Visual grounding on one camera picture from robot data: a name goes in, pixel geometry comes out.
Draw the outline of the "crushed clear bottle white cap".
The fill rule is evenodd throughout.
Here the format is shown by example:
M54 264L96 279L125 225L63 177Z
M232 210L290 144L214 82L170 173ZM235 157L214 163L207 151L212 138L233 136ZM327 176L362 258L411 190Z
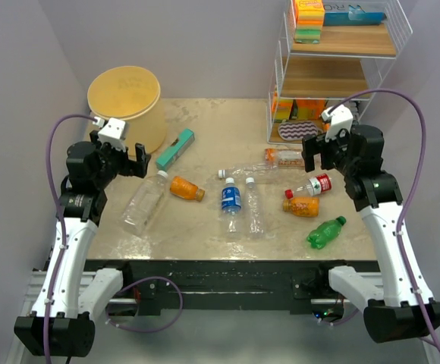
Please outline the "crushed clear bottle white cap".
M270 184L278 176L280 168L273 162L243 163L230 168L219 169L217 176L221 180L253 178L258 184Z

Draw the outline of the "sponge pack bottom shelf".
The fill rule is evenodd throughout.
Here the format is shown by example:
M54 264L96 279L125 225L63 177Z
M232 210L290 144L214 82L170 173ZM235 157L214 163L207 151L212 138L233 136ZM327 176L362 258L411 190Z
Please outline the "sponge pack bottom shelf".
M293 108L294 100L278 97L274 92L271 104L271 113L275 121L289 120Z

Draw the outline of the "large clear square bottle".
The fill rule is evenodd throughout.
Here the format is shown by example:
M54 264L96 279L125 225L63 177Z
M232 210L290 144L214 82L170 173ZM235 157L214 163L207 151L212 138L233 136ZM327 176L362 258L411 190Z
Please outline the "large clear square bottle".
M167 182L165 171L144 179L122 213L121 223L126 232L141 236L164 196Z

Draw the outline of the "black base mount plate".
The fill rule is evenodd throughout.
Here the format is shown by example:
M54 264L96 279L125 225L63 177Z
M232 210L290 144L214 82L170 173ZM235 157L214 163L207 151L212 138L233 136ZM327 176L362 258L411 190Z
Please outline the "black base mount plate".
M112 311L160 315L166 309L284 311L309 315L312 306L334 304L326 268L341 261L316 260L98 260L86 261L86 271L121 269L124 293L112 301Z

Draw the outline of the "red label red cap bottle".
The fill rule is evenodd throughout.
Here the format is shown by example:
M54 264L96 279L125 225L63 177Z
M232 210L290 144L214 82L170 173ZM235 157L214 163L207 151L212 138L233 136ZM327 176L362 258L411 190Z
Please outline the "red label red cap bottle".
M284 192L287 199L298 196L318 196L332 189L332 179L327 174L319 174L309 178L306 183L294 189Z

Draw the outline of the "orange juice bottle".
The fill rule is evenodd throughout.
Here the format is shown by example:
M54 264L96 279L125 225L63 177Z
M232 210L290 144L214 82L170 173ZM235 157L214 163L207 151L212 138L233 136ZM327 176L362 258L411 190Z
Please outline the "orange juice bottle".
M285 199L282 208L297 217L314 218L319 214L319 198L299 196Z
M173 177L169 190L173 195L185 200L202 202L205 196L205 190L179 176Z

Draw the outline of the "teal rectangular box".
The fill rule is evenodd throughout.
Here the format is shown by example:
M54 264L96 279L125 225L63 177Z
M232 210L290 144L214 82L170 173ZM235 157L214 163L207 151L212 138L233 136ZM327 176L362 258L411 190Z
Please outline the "teal rectangular box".
M191 129L182 130L173 143L156 159L156 167L160 171L168 171L195 141Z

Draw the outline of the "green plastic bottle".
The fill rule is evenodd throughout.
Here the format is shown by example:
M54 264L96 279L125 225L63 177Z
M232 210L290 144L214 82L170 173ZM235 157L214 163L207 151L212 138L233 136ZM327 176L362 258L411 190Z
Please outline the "green plastic bottle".
M346 222L344 216L325 221L307 235L306 241L312 249L324 249L340 235Z

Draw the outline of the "stacked colourful sponges top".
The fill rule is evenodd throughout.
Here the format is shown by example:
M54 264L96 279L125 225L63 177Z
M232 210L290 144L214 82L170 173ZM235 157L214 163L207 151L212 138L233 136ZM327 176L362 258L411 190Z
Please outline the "stacked colourful sponges top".
M325 9L322 0L293 0L294 41L319 43L324 24Z

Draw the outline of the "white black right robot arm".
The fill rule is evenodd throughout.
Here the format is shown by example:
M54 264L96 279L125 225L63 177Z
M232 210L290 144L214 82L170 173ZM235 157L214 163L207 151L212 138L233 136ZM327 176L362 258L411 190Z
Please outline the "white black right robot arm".
M348 298L376 343L425 337L440 326L440 302L418 268L402 216L401 190L382 169L383 147L383 133L366 125L303 140L306 171L314 170L319 155L323 169L342 174L346 193L370 232L382 276L377 287L346 263L327 264L315 279L316 291L325 298L336 293Z

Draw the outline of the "orange box bottom shelf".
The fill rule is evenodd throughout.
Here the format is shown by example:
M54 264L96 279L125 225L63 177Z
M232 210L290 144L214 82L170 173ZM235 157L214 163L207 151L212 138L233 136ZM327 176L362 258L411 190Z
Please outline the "orange box bottom shelf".
M297 99L297 119L316 120L325 108L324 99Z

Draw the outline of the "slim clear bottle white cap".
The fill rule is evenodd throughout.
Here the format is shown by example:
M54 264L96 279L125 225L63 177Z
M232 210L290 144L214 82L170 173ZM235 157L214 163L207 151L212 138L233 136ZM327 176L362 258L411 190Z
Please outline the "slim clear bottle white cap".
M266 227L261 194L253 177L248 177L245 182L248 231L251 237L261 237Z

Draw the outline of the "blue label clear bottle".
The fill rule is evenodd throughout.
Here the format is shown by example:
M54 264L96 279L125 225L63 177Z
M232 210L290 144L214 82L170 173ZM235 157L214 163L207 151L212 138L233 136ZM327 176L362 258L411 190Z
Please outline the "blue label clear bottle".
M240 190L232 177L225 179L225 185L222 189L221 211L225 232L227 234L239 233L242 203Z

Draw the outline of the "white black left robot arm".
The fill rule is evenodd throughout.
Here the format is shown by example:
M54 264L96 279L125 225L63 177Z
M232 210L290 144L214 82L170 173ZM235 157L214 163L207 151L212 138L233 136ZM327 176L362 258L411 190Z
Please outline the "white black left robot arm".
M141 144L136 158L98 139L67 150L68 175L61 182L60 213L45 280L30 313L19 316L14 333L34 356L85 357L96 320L115 295L127 297L134 279L125 266L101 268L82 284L86 258L107 203L105 188L118 176L146 176L151 159Z

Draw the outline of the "blue box on shelf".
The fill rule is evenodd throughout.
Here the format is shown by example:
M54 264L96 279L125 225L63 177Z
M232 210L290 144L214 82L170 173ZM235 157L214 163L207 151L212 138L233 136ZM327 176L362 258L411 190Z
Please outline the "blue box on shelf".
M351 3L324 4L325 27L378 26L387 19L381 5Z

